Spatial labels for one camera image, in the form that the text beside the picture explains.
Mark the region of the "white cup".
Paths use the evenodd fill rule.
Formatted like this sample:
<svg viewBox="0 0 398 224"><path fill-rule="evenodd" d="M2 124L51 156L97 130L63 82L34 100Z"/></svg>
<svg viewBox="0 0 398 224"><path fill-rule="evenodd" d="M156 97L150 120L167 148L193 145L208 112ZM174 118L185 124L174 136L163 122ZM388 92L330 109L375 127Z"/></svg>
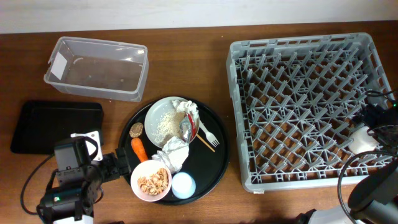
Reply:
<svg viewBox="0 0 398 224"><path fill-rule="evenodd" d="M348 144L348 148L352 153L359 154L375 150L379 143L368 134L368 131L369 127L363 126L349 137L351 142Z"/></svg>

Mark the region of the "orange carrot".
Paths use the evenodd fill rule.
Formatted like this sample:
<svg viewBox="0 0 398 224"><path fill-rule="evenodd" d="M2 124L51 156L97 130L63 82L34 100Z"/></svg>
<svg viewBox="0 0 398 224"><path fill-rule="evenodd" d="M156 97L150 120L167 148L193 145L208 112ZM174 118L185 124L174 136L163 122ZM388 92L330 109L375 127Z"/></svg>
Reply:
<svg viewBox="0 0 398 224"><path fill-rule="evenodd" d="M145 161L149 160L149 158L146 154L146 151L144 149L144 145L139 138L133 138L131 140L131 147L141 162L145 162Z"/></svg>

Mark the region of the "pink bowl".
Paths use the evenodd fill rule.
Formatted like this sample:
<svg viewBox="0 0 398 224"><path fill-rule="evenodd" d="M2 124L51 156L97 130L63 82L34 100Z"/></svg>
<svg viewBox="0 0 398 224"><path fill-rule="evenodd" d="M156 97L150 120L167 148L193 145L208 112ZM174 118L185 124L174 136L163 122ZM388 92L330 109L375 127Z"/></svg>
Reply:
<svg viewBox="0 0 398 224"><path fill-rule="evenodd" d="M144 192L140 190L140 188L137 185L137 180L139 177L148 177L151 174L156 173L159 169L164 168L166 169L168 175L169 175L169 186L165 191L163 191L161 194L158 194L156 196L151 196L147 195ZM155 161L155 160L148 160L145 162L140 163L132 172L131 174L131 188L134 192L134 194L140 198L141 200L144 200L146 202L156 202L162 198L164 198L168 192L170 191L172 186L172 175L169 171L169 168L160 161Z"/></svg>

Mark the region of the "peanut shells pile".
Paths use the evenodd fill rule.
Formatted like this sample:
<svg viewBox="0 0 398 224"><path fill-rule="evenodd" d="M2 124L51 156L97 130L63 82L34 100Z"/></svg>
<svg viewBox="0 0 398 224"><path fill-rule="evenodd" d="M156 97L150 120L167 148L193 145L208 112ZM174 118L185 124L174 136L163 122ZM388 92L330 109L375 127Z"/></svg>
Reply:
<svg viewBox="0 0 398 224"><path fill-rule="evenodd" d="M166 169L161 168L148 177L139 177L137 185L147 195L156 196L161 194L169 186L169 175Z"/></svg>

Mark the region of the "white paper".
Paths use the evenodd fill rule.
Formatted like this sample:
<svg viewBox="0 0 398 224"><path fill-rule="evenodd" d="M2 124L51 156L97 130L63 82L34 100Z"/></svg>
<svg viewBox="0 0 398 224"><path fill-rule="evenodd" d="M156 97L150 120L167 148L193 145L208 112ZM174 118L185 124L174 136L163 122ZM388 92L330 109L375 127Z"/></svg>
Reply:
<svg viewBox="0 0 398 224"><path fill-rule="evenodd" d="M170 138L161 151L152 156L155 161L163 162L171 174L180 172L189 154L189 144L177 137Z"/></svg>

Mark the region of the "light blue cup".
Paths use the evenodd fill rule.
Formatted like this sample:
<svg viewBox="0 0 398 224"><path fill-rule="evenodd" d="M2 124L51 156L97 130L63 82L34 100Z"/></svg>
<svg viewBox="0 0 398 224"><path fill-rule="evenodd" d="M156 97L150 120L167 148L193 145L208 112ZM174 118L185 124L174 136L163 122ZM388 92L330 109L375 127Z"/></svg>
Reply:
<svg viewBox="0 0 398 224"><path fill-rule="evenodd" d="M179 172L172 178L172 192L179 199L191 197L196 190L196 182L186 172Z"/></svg>

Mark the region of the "red foil snack wrapper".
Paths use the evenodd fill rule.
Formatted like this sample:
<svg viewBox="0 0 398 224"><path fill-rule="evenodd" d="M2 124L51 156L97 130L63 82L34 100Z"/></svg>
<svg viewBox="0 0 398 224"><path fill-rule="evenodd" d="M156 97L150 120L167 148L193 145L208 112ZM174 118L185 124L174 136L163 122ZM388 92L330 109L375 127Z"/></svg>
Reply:
<svg viewBox="0 0 398 224"><path fill-rule="evenodd" d="M183 141L186 143L191 143L198 132L197 124L192 118L191 114L185 113L185 116L181 120L179 126Z"/></svg>

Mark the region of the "white tissue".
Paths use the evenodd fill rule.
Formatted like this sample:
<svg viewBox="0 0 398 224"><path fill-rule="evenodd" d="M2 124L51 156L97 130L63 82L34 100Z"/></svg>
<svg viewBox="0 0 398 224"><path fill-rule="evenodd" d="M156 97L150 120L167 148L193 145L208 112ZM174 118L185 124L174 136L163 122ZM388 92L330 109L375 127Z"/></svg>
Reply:
<svg viewBox="0 0 398 224"><path fill-rule="evenodd" d="M190 114L194 122L197 122L199 120L198 106L196 103L190 100L172 100L172 105L175 108L176 112Z"/></svg>

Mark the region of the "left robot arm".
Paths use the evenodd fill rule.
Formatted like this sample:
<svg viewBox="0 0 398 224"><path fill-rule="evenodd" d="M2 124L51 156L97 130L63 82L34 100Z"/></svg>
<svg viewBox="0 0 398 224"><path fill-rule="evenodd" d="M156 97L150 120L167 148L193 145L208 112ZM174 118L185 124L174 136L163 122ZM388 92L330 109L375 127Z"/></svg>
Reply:
<svg viewBox="0 0 398 224"><path fill-rule="evenodd" d="M100 144L88 136L56 143L58 168L36 207L43 223L93 223L94 204L101 185L131 172L124 149L97 160Z"/></svg>

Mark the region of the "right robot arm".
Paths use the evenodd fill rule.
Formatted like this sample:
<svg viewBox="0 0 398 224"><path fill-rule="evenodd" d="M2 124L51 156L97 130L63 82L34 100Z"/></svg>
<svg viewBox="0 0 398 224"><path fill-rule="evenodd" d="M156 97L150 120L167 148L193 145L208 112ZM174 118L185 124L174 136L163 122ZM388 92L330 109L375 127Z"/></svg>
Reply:
<svg viewBox="0 0 398 224"><path fill-rule="evenodd" d="M397 102L389 109L367 105L354 119L364 124L348 145L354 156L338 176L339 207L299 214L295 223L397 223ZM345 203L341 185L351 164L364 164L364 158L390 158L392 161L360 181Z"/></svg>

